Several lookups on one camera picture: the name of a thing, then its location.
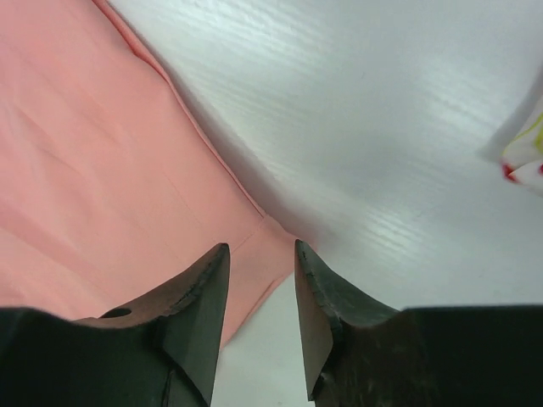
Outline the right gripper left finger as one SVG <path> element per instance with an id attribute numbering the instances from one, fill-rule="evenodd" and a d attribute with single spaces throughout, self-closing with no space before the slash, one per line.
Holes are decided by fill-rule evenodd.
<path id="1" fill-rule="evenodd" d="M 210 405 L 229 275 L 220 243 L 98 318 L 2 309 L 2 405 Z"/>

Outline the pink skirt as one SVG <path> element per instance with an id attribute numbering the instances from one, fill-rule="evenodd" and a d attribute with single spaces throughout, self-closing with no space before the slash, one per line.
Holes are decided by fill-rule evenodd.
<path id="1" fill-rule="evenodd" d="M 292 272 L 293 236 L 105 1 L 2 2 L 2 305 L 98 316 L 217 243 L 228 340 Z"/>

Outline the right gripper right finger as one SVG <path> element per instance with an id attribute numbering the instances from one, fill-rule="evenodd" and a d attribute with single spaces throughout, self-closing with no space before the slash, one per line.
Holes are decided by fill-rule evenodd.
<path id="1" fill-rule="evenodd" d="M 297 241 L 305 382 L 317 406 L 539 406 L 540 305 L 397 310 Z"/>

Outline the red poppy print skirt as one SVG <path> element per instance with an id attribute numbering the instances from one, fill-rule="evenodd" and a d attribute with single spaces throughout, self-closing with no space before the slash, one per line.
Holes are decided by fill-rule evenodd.
<path id="1" fill-rule="evenodd" d="M 501 155 L 504 177 L 542 195 L 542 98 Z"/>

